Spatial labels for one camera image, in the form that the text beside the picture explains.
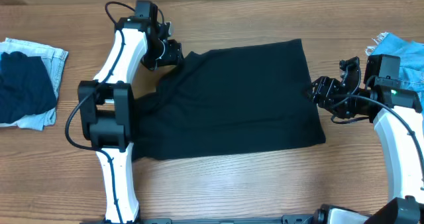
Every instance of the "black cloth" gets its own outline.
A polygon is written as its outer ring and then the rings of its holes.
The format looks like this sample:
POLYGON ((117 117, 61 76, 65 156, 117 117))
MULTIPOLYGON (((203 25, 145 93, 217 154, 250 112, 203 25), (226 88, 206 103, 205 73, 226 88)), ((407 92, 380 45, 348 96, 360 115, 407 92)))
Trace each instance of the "black cloth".
POLYGON ((2 53, 0 59, 0 123, 37 115, 56 106, 56 96, 41 57, 22 52, 2 53))
POLYGON ((325 142, 300 40, 191 52, 136 101, 133 160, 300 148, 325 142))

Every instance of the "light blue denim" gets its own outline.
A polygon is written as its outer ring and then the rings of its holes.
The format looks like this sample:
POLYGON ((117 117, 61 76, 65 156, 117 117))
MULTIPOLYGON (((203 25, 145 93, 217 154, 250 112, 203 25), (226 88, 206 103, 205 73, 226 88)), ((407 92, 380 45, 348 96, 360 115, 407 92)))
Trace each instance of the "light blue denim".
MULTIPOLYGON (((46 66, 50 80, 52 81, 54 95, 59 97, 60 82, 64 71, 65 60, 68 52, 43 45, 35 42, 6 38, 4 42, 0 42, 0 53, 2 52, 22 52, 27 56, 40 56, 46 66)), ((11 124, 0 123, 0 127, 18 126, 22 129, 34 129, 42 131, 44 126, 54 125, 56 122, 56 108, 53 108, 39 115, 25 115, 18 121, 11 124)))
POLYGON ((404 41, 392 33, 384 36, 385 38, 380 37, 380 41, 376 41, 379 45, 375 49, 370 47, 374 49, 371 55, 399 56, 401 88, 416 91, 424 107, 424 44, 404 41))

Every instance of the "black cable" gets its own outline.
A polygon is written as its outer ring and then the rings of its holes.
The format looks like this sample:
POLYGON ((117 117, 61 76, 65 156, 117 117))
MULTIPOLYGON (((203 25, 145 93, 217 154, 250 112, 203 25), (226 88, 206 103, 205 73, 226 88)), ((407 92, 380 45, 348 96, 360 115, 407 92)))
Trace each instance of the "black cable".
POLYGON ((369 117, 358 117, 358 118, 355 118, 355 119, 349 119, 347 121, 335 121, 334 118, 336 118, 336 117, 337 117, 336 115, 333 115, 331 117, 331 122, 333 122, 334 124, 338 124, 338 125, 351 124, 351 123, 355 123, 355 122, 358 122, 358 121, 363 121, 363 120, 369 119, 369 117))
POLYGON ((112 15, 109 13, 109 9, 108 9, 108 6, 109 5, 121 5, 121 6, 124 6, 124 7, 128 8, 128 9, 132 10, 132 11, 135 11, 135 9, 132 8, 131 6, 125 5, 124 3, 121 3, 121 2, 116 2, 116 1, 107 2, 105 4, 105 11, 106 11, 107 16, 111 19, 112 23, 115 25, 115 27, 117 25, 117 22, 113 19, 112 15))
MULTIPOLYGON (((347 78, 347 74, 348 74, 348 71, 349 71, 349 67, 350 67, 350 66, 351 66, 351 65, 347 66, 347 68, 346 68, 346 76, 345 76, 345 79, 347 78)), ((352 93, 351 93, 351 94, 355 94, 355 92, 358 90, 359 85, 360 85, 360 81, 361 81, 361 79, 362 79, 359 65, 357 66, 357 72, 358 72, 358 77, 359 77, 359 79, 358 79, 358 84, 356 85, 355 89, 353 89, 353 91, 352 91, 352 93)), ((338 102, 338 103, 336 103, 336 104, 334 104, 334 105, 330 106, 330 108, 331 108, 331 109, 334 109, 334 108, 338 107, 339 105, 343 104, 344 102, 346 102, 348 99, 349 99, 349 98, 348 98, 348 97, 346 97, 346 98, 344 98, 342 101, 340 101, 340 102, 338 102)))
MULTIPOLYGON (((108 3, 106 3, 105 4, 105 11, 106 11, 106 13, 107 13, 107 16, 111 19, 111 21, 112 21, 112 23, 114 24, 114 26, 115 26, 115 29, 117 28, 117 22, 113 19, 113 17, 111 16, 111 14, 110 14, 110 12, 109 12, 109 10, 108 10, 108 6, 109 5, 111 5, 111 4, 116 4, 116 5, 122 5, 122 6, 124 6, 124 7, 126 7, 126 8, 129 8, 130 10, 132 10, 132 11, 135 11, 132 7, 130 7, 130 6, 128 6, 128 5, 125 5, 124 3, 120 3, 120 2, 116 2, 116 1, 110 1, 110 2, 108 2, 108 3)), ((113 70, 115 69, 115 67, 116 67, 116 65, 118 64, 118 61, 119 61, 119 58, 121 57, 121 55, 122 55, 122 53, 123 53, 123 50, 124 50, 124 46, 125 46, 125 38, 124 38, 124 33, 122 32, 122 30, 121 29, 119 29, 118 30, 119 31, 119 33, 121 34, 121 38, 122 38, 122 41, 121 41, 121 48, 119 49, 119 52, 118 52, 118 55, 117 55, 117 57, 116 57, 116 59, 115 59, 115 61, 113 62, 113 65, 112 65, 112 67, 111 67, 111 69, 109 70, 109 72, 108 72, 108 74, 106 75, 106 78, 103 80, 103 81, 101 81, 99 84, 97 84, 97 86, 95 87, 95 89, 94 89, 94 91, 92 92, 92 93, 90 93, 90 94, 87 94, 76 106, 75 106, 75 108, 74 108, 74 110, 71 112, 71 114, 70 114, 70 116, 68 117, 68 120, 66 121, 66 125, 65 125, 65 137, 66 137, 66 140, 70 143, 70 144, 72 144, 73 146, 75 146, 75 147, 77 147, 77 148, 81 148, 81 149, 84 149, 84 150, 92 150, 92 151, 97 151, 97 152, 100 152, 100 153, 102 153, 102 154, 104 154, 105 156, 106 156, 106 158, 107 158, 107 162, 109 163, 109 165, 110 165, 110 168, 111 168, 111 178, 112 178, 112 192, 113 192, 113 201, 114 201, 114 204, 115 204, 115 206, 116 206, 116 209, 117 209, 117 213, 118 213, 118 218, 119 218, 119 222, 121 223, 121 224, 123 224, 124 222, 123 222, 123 219, 122 219, 122 215, 121 215, 121 210, 119 209, 119 204, 118 204, 118 199, 117 199, 117 193, 116 193, 116 185, 115 185, 115 171, 114 171, 114 169, 113 169, 113 163, 112 163, 112 161, 113 161, 113 159, 105 152, 105 151, 103 151, 103 150, 101 150, 100 148, 98 148, 98 149, 94 149, 93 147, 88 147, 88 146, 84 146, 84 145, 80 145, 80 144, 77 144, 76 142, 74 142, 73 140, 72 140, 72 138, 71 138, 71 136, 69 135, 69 128, 70 128, 70 125, 71 125, 71 122, 72 122, 72 119, 74 118, 74 116, 75 116, 75 114, 78 112, 78 110, 81 108, 81 106, 82 106, 82 104, 84 103, 84 102, 86 102, 87 101, 87 99, 88 98, 90 98, 101 86, 103 86, 105 83, 106 83, 106 81, 113 75, 113 70)))
POLYGON ((164 14, 162 13, 162 11, 158 8, 158 11, 160 13, 160 15, 162 16, 162 25, 165 25, 165 17, 164 14))
POLYGON ((370 76, 370 77, 366 80, 366 83, 365 83, 365 90, 367 90, 367 89, 368 89, 368 86, 370 86, 371 81, 372 81, 373 79, 376 79, 377 77, 378 77, 377 75, 372 75, 372 76, 370 76))
POLYGON ((411 136, 413 143, 415 145, 415 148, 417 149, 417 153, 418 153, 418 157, 419 157, 419 164, 421 166, 421 174, 423 175, 423 181, 424 181, 424 157, 423 157, 423 152, 421 151, 421 147, 419 146, 417 137, 415 136, 415 132, 411 129, 411 127, 409 127, 409 125, 406 123, 405 120, 402 119, 402 117, 400 117, 400 115, 398 115, 394 110, 390 109, 387 105, 384 105, 381 102, 378 101, 374 101, 373 99, 370 99, 368 97, 363 97, 361 95, 351 95, 351 94, 345 94, 345 95, 334 95, 333 97, 347 97, 347 98, 357 98, 357 99, 363 99, 366 101, 369 101, 371 103, 374 103, 378 106, 380 106, 381 108, 386 109, 387 111, 389 111, 392 115, 394 115, 399 121, 400 123, 402 123, 402 125, 404 125, 404 127, 406 128, 406 130, 408 131, 409 135, 411 136))

